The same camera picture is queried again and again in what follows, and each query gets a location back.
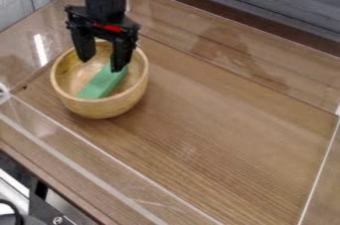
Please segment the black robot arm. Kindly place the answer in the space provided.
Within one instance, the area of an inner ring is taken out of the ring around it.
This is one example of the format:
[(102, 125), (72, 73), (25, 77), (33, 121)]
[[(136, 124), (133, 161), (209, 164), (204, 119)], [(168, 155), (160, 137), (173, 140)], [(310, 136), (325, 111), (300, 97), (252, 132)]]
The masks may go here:
[(88, 62), (97, 53), (96, 39), (113, 45), (110, 71), (128, 65), (137, 47), (140, 24), (126, 16), (126, 0), (85, 0), (84, 6), (66, 6), (66, 29), (78, 59)]

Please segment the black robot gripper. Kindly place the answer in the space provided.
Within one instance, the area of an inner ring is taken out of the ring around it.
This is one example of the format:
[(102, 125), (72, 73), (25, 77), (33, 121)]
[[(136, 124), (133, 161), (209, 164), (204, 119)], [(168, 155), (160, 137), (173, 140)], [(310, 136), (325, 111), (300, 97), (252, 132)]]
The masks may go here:
[(137, 47), (140, 25), (126, 16), (126, 0), (85, 0), (84, 6), (65, 7), (66, 28), (78, 59), (86, 63), (96, 55), (96, 38), (113, 44), (110, 70), (117, 73), (130, 62)]

